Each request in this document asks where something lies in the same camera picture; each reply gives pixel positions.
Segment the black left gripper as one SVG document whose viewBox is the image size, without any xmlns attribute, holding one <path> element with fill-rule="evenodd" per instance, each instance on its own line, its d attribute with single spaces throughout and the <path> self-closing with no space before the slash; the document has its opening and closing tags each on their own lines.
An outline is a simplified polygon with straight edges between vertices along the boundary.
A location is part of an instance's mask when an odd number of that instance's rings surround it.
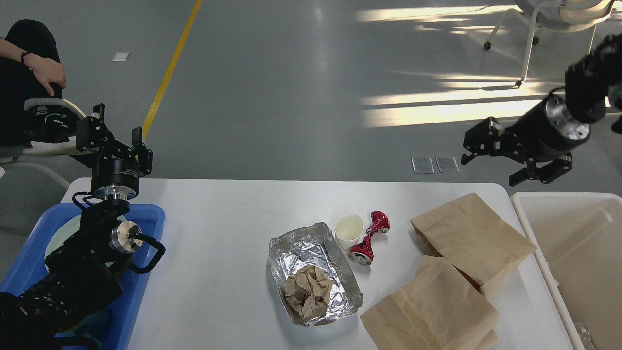
<svg viewBox="0 0 622 350">
<path fill-rule="evenodd" d="M 94 197 L 129 201 L 139 195 L 140 177 L 152 173 L 153 151 L 143 142 L 140 126 L 131 131 L 131 145 L 127 151 L 127 145 L 118 141 L 107 128 L 105 108 L 105 104 L 100 103 L 93 107 L 91 115 L 76 122 L 76 150 L 98 153 L 90 188 Z"/>
</svg>

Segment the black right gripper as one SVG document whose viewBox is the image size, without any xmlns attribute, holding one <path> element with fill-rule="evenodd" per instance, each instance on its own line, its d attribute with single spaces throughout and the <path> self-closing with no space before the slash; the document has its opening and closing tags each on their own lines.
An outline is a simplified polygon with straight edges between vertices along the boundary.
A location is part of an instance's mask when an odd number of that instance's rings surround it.
<svg viewBox="0 0 622 350">
<path fill-rule="evenodd" d="M 511 174 L 510 187 L 524 181 L 550 184 L 573 169 L 571 151 L 589 140 L 589 124 L 575 119 L 560 95 L 548 95 L 527 111 L 512 126 L 504 128 L 495 117 L 488 117 L 464 135 L 460 164 L 467 165 L 476 157 L 515 155 L 516 136 L 530 157 L 526 166 Z M 537 162 L 550 161 L 539 168 Z"/>
</svg>

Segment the seated person's forearm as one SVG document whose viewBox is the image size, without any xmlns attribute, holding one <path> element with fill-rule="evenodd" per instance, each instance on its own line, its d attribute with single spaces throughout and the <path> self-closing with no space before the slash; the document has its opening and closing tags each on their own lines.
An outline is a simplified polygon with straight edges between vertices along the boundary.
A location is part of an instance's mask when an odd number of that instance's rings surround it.
<svg viewBox="0 0 622 350">
<path fill-rule="evenodd" d="M 0 38 L 0 56 L 2 58 L 7 58 L 14 62 L 28 66 L 26 62 L 28 55 L 29 51 L 16 46 L 15 44 L 7 41 L 5 38 Z"/>
</svg>

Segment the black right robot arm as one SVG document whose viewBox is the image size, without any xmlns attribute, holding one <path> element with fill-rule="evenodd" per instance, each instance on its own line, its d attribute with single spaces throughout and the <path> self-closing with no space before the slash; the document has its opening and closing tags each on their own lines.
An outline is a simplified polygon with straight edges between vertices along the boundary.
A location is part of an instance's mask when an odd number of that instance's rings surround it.
<svg viewBox="0 0 622 350">
<path fill-rule="evenodd" d="M 461 164 L 476 157 L 505 157 L 523 167 L 509 186 L 524 181 L 549 184 L 573 168 L 572 151 L 585 144 L 590 127 L 605 117 L 606 104 L 621 108 L 622 36 L 609 35 L 569 66 L 565 83 L 549 91 L 509 127 L 489 117 L 464 135 Z"/>
</svg>

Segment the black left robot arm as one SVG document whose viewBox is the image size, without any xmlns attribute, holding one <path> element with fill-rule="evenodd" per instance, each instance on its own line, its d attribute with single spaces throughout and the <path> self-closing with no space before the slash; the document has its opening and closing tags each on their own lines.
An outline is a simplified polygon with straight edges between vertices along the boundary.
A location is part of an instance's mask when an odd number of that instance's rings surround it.
<svg viewBox="0 0 622 350">
<path fill-rule="evenodd" d="M 165 253 L 137 224 L 120 221 L 138 197 L 140 178 L 151 173 L 153 152 L 141 127 L 133 129 L 131 145 L 118 141 L 104 111 L 104 104 L 96 105 L 76 124 L 76 149 L 96 154 L 90 190 L 72 198 L 81 210 L 78 230 L 45 257 L 43 279 L 18 296 L 1 293 L 3 350 L 97 350 L 91 337 L 58 333 L 104 310 L 123 294 L 124 273 L 149 273 Z"/>
</svg>

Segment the seated person's hand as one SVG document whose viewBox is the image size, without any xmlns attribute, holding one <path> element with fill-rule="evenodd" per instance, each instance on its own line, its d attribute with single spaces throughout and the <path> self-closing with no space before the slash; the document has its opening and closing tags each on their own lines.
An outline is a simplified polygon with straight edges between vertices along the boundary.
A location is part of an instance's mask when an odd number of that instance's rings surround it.
<svg viewBox="0 0 622 350">
<path fill-rule="evenodd" d="M 60 98 L 62 96 L 62 90 L 67 84 L 65 69 L 62 64 L 34 53 L 27 53 L 23 60 L 24 64 L 33 72 L 36 80 L 42 84 L 51 97 Z"/>
</svg>

